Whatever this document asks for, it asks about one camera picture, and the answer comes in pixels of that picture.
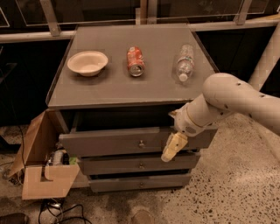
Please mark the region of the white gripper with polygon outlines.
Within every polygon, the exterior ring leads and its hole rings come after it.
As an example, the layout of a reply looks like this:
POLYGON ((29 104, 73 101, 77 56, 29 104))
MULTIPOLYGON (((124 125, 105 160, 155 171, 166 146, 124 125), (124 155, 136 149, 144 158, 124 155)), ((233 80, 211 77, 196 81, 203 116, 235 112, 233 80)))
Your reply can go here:
POLYGON ((208 106, 205 103, 190 102, 169 113, 174 120, 174 129, 167 139, 161 159, 171 161, 188 143, 188 137, 195 137, 205 130, 208 122, 208 106))

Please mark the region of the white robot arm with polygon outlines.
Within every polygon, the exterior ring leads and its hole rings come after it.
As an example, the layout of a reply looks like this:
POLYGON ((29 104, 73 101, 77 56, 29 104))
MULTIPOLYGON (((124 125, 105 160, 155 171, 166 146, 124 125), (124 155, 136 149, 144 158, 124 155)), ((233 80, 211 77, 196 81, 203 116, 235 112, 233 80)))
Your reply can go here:
POLYGON ((229 73, 215 73, 203 83, 202 93, 170 113, 175 133, 170 134, 161 159, 171 161, 206 126, 233 113, 252 118, 280 135, 280 99, 263 94, 261 88, 280 58, 280 23, 257 63, 248 82, 229 73))

